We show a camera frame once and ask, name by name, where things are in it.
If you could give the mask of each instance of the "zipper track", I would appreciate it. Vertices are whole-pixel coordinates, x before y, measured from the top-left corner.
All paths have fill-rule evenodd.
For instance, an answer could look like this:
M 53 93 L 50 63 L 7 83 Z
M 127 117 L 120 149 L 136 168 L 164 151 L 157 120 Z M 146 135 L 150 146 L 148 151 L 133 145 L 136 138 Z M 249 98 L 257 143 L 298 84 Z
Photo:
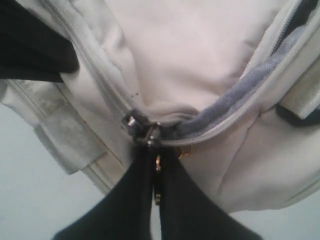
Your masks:
M 112 109 L 114 109 L 116 112 L 114 114 L 117 114 L 118 119 L 122 119 L 126 114 L 128 114 L 134 106 L 130 106 L 126 100 L 120 96 L 119 92 L 115 89 L 115 87 L 112 85 L 112 83 L 107 82 L 107 86 L 101 81 L 101 79 L 108 79 L 105 76 L 110 76 L 109 73 L 105 73 L 106 69 L 104 69 L 103 64 L 99 62 L 99 57 L 96 56 L 96 54 L 93 54 L 94 51 L 90 52 L 90 44 L 86 44 L 86 38 L 82 34 L 82 30 L 79 29 L 75 24 L 71 24 L 71 21 L 68 20 L 67 14 L 64 13 L 63 9 L 60 9 L 58 6 L 56 6 L 56 3 L 54 3 L 54 0 L 41 0 L 41 2 L 44 4 L 45 8 L 51 12 L 52 16 L 62 25 L 62 27 L 70 34 L 72 37 L 73 43 L 75 43 L 76 46 L 78 46 L 79 53 L 83 56 L 83 59 L 85 60 L 85 66 L 90 71 L 91 75 L 95 79 L 95 81 L 100 85 L 102 91 L 102 96 L 108 106 L 112 106 Z M 287 27 L 290 24 L 291 19 L 293 18 L 294 14 L 296 13 L 299 5 L 301 4 L 301 0 L 297 1 L 296 4 L 291 8 L 290 14 L 285 18 L 284 24 L 282 25 L 282 31 L 279 33 L 277 41 L 275 42 L 272 51 L 270 51 L 270 54 L 277 49 L 278 45 L 281 44 L 285 31 Z M 293 46 L 291 51 L 287 54 L 285 57 L 286 59 L 290 59 L 292 55 L 296 53 L 297 50 L 301 48 L 301 44 Z M 179 139 L 179 140 L 165 140 L 161 141 L 162 145 L 168 146 L 168 147 L 180 147 L 185 145 L 192 145 L 197 144 L 203 141 L 206 141 L 210 138 L 213 138 L 214 136 L 218 135 L 222 131 L 224 131 L 226 128 L 231 126 L 235 121 L 237 121 L 251 106 L 254 104 L 254 102 L 257 100 L 257 98 L 261 95 L 263 95 L 266 91 L 266 89 L 275 81 L 274 75 L 276 73 L 278 74 L 283 68 L 287 60 L 282 61 L 277 69 L 273 71 L 273 73 L 270 75 L 269 79 L 260 87 L 257 89 L 256 93 L 253 94 L 253 96 L 233 115 L 229 116 L 227 119 L 225 119 L 222 123 L 218 124 L 211 130 L 208 130 L 206 133 L 203 133 L 202 135 L 188 138 L 188 139 Z
M 100 64 L 100 59 L 98 59 L 95 54 L 90 53 L 89 44 L 86 44 L 83 39 L 85 37 L 82 35 L 81 30 L 78 30 L 77 26 L 71 24 L 68 20 L 66 14 L 63 13 L 59 7 L 56 6 L 53 0 L 41 0 L 44 7 L 51 13 L 51 15 L 61 24 L 61 26 L 67 31 L 68 34 L 72 37 L 73 43 L 78 46 L 77 49 L 80 54 L 83 56 L 83 60 L 85 61 L 85 66 L 88 68 L 89 73 L 95 79 L 95 82 L 98 83 L 100 88 L 105 91 L 102 92 L 102 97 L 105 100 L 107 106 L 116 111 L 116 114 L 123 118 L 131 109 L 132 106 L 121 97 L 115 87 L 108 82 L 108 86 L 101 81 L 101 79 L 108 79 L 105 75 L 109 75 L 110 73 L 104 74 L 105 69 Z
M 299 6 L 301 5 L 303 0 L 296 1 L 294 5 L 291 7 L 289 10 L 289 15 L 287 15 L 283 21 L 283 24 L 281 26 L 281 32 L 277 37 L 277 40 L 275 41 L 273 48 L 269 52 L 268 56 L 271 56 L 272 54 L 275 53 L 275 51 L 280 47 L 282 41 L 284 40 L 284 36 L 286 33 L 287 28 L 290 25 L 291 20 L 293 19 L 294 15 L 296 14 Z
M 38 107 L 38 105 L 24 92 L 24 90 L 14 80 L 5 79 L 4 82 L 13 89 L 18 96 L 27 103 L 27 106 L 33 111 L 38 118 L 44 119 L 46 114 Z

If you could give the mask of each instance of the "backpack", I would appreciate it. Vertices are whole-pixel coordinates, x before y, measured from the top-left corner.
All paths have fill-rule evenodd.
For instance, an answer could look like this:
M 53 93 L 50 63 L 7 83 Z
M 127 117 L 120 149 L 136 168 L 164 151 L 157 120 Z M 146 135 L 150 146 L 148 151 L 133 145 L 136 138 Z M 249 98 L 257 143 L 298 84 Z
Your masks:
M 317 0 L 19 2 L 71 44 L 58 74 L 0 73 L 1 103 L 110 192 L 57 239 L 150 239 L 152 194 L 163 239 L 259 239 L 225 213 L 319 189 Z

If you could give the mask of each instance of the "velcro strap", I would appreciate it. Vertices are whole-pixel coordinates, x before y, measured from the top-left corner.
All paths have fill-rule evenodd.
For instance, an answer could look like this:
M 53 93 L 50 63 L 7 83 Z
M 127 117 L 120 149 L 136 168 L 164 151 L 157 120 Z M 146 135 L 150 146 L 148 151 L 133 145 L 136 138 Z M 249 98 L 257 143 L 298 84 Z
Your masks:
M 68 174 L 85 168 L 106 152 L 101 140 L 69 104 L 46 118 L 34 132 Z
M 279 104 L 302 120 L 320 107 L 320 57 L 298 79 Z

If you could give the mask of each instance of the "padded fabric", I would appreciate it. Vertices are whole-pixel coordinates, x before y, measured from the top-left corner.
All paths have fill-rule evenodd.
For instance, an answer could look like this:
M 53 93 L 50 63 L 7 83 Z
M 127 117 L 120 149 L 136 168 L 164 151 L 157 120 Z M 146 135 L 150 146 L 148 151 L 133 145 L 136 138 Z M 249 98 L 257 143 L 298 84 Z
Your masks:
M 97 14 L 105 2 L 114 18 Z M 201 111 L 232 87 L 287 2 L 71 0 L 133 97 L 160 116 Z

